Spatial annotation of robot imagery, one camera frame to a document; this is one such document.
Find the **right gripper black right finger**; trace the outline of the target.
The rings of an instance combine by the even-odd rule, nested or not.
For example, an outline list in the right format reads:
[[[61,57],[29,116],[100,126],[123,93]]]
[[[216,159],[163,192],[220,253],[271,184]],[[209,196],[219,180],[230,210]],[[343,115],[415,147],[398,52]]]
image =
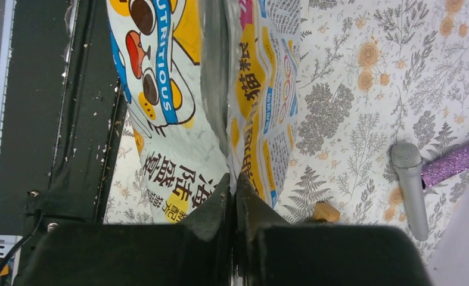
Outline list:
[[[241,285],[430,285],[409,237],[389,226],[292,225],[236,181],[237,275]]]

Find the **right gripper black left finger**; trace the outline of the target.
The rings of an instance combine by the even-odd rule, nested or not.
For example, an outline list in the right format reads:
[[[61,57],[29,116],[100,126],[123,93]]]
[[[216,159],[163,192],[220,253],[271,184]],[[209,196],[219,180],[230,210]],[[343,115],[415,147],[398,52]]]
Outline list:
[[[59,226],[16,285],[229,285],[230,175],[175,224]]]

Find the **pet food bag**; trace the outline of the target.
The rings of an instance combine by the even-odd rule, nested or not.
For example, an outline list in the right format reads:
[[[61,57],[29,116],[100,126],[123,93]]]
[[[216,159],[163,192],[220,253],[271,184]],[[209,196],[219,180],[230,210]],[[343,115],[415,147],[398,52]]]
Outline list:
[[[128,111],[104,222],[176,223],[221,177],[275,207],[294,148],[299,1],[108,1]]]

